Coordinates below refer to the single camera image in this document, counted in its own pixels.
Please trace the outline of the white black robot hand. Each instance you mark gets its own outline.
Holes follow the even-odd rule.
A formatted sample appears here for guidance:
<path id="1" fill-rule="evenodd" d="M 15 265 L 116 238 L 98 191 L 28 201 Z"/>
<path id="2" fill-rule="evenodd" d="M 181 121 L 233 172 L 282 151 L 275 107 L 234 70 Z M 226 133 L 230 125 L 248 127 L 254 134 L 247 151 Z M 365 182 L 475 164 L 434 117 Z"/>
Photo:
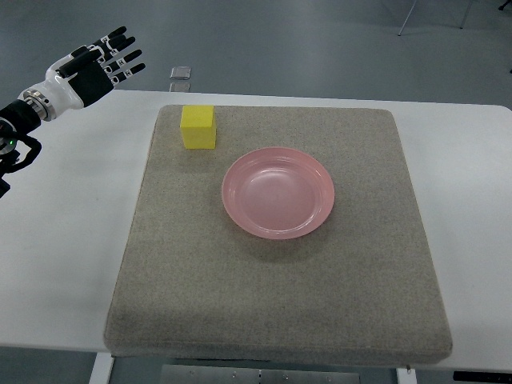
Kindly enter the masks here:
<path id="1" fill-rule="evenodd" d="M 120 26 L 49 67 L 44 81 L 34 87 L 39 92 L 45 120 L 54 120 L 68 110 L 91 106 L 145 69 L 143 63 L 134 63 L 142 54 L 140 50 L 126 51 L 135 43 L 135 38 L 125 36 L 125 32 L 127 28 Z"/>

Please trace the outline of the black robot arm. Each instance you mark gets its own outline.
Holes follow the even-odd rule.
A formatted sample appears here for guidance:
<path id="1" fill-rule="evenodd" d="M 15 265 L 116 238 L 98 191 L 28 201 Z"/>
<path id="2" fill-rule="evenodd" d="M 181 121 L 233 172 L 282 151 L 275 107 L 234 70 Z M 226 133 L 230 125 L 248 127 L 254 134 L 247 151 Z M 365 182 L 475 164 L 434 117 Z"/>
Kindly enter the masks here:
<path id="1" fill-rule="evenodd" d="M 1 197 L 10 190 L 4 176 L 31 165 L 42 150 L 42 144 L 29 133 L 52 118 L 53 106 L 35 89 L 26 90 L 21 99 L 1 109 Z"/>

